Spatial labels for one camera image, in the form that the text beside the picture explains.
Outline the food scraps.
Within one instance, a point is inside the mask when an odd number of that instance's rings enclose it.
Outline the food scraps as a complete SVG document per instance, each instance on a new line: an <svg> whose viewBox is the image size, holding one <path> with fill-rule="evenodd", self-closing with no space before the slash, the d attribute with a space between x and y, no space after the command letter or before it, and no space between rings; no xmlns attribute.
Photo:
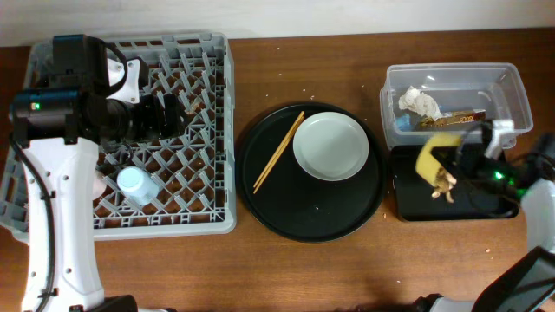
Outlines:
<svg viewBox="0 0 555 312"><path fill-rule="evenodd" d="M440 195L444 195L448 203L453 204L454 199L451 194L451 190L457 184L457 179L447 170L441 168L435 177L434 181L434 192L431 194L432 198L438 198Z"/></svg>

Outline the yellow bowl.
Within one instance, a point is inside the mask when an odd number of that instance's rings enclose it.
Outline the yellow bowl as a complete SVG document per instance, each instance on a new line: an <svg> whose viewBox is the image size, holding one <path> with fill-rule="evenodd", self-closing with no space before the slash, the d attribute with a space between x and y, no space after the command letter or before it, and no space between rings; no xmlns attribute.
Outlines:
<svg viewBox="0 0 555 312"><path fill-rule="evenodd" d="M436 177L441 163L432 155L435 147L457 147L461 143L461 136L451 133L437 133L422 147L415 163L416 172L431 186L438 186Z"/></svg>

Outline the gold snack wrapper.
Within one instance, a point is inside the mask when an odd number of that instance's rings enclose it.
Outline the gold snack wrapper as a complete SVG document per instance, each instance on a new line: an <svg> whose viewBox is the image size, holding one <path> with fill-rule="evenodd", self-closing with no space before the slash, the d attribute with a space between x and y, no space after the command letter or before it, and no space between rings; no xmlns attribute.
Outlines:
<svg viewBox="0 0 555 312"><path fill-rule="evenodd" d="M485 109L473 109L467 111L454 111L443 114L437 120L426 117L418 123L419 128L447 127L459 124L483 121L486 118Z"/></svg>

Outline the light blue plastic cup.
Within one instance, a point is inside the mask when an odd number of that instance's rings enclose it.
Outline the light blue plastic cup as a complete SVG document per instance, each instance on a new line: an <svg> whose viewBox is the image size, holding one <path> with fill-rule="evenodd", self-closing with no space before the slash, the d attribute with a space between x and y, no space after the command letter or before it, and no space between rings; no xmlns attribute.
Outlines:
<svg viewBox="0 0 555 312"><path fill-rule="evenodd" d="M116 178L121 192L139 206L148 205L160 192L151 176L137 166L122 169Z"/></svg>

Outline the pink plastic cup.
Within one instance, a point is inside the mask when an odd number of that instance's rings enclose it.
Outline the pink plastic cup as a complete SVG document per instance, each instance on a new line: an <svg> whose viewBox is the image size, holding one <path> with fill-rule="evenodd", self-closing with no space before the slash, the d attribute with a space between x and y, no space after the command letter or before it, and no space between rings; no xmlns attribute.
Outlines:
<svg viewBox="0 0 555 312"><path fill-rule="evenodd" d="M106 191L106 188L107 184L104 182L104 175L99 171L95 171L93 179L92 199L99 198Z"/></svg>

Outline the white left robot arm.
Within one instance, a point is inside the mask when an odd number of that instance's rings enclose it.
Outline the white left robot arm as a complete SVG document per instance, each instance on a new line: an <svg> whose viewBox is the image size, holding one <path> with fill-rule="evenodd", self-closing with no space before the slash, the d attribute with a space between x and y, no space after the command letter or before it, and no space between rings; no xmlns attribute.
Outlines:
<svg viewBox="0 0 555 312"><path fill-rule="evenodd" d="M24 311L135 311L131 295L107 297L95 258L96 164L105 142L142 143L184 133L172 94L144 95L149 68L111 42L56 36L51 61L10 104L9 141L23 164L29 202Z"/></svg>

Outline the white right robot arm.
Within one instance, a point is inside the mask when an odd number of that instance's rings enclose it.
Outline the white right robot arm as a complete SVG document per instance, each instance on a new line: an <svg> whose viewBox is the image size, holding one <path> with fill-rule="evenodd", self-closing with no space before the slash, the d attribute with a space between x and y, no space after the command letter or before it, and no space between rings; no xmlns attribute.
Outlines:
<svg viewBox="0 0 555 312"><path fill-rule="evenodd" d="M462 137L440 133L421 149L415 170L432 186L453 175L472 188L519 204L525 214L527 254L475 301L440 294L418 298L413 311L538 311L554 294L554 136L544 134L513 161L491 154L494 142L465 148Z"/></svg>

